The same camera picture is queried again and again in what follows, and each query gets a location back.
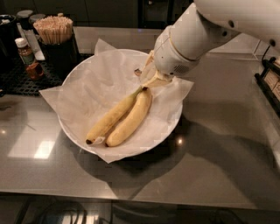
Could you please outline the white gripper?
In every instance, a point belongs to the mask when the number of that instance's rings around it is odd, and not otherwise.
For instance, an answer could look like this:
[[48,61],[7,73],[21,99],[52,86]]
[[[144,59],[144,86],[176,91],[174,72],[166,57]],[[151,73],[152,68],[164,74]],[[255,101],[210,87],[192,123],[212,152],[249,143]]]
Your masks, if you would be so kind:
[[182,56],[171,38],[171,27],[167,26],[158,36],[154,51],[150,51],[141,70],[143,88],[155,88],[169,84],[172,76],[184,79],[199,62]]

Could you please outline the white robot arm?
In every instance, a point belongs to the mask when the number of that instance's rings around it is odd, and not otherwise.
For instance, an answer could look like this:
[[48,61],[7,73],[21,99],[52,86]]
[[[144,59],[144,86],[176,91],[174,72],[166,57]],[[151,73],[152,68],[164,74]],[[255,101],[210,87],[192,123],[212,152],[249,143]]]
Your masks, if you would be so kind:
[[144,87],[185,78],[200,58],[245,33],[280,49],[280,0],[193,0],[158,36],[140,70]]

